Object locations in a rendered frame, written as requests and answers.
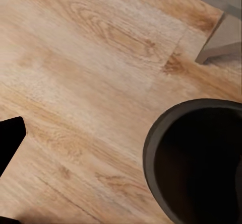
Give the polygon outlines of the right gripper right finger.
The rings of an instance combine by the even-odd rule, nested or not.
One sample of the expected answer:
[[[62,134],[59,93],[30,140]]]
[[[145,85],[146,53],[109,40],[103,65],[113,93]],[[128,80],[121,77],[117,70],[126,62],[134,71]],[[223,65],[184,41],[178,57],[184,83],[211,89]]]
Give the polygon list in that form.
[[[226,135],[242,156],[242,118],[230,117],[227,124]]]

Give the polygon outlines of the cauldron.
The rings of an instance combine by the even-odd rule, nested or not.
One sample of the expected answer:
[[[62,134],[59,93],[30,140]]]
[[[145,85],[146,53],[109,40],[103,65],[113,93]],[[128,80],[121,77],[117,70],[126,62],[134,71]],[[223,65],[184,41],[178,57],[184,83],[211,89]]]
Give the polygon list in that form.
[[[242,224],[242,156],[226,135],[242,103],[179,103],[151,126],[142,160],[147,184],[173,224]]]

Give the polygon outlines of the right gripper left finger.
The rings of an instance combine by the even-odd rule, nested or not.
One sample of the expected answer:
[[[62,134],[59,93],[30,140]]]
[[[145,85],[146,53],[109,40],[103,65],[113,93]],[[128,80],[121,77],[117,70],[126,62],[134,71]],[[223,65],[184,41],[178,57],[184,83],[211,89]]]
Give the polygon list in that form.
[[[23,117],[0,122],[0,176],[26,136]]]

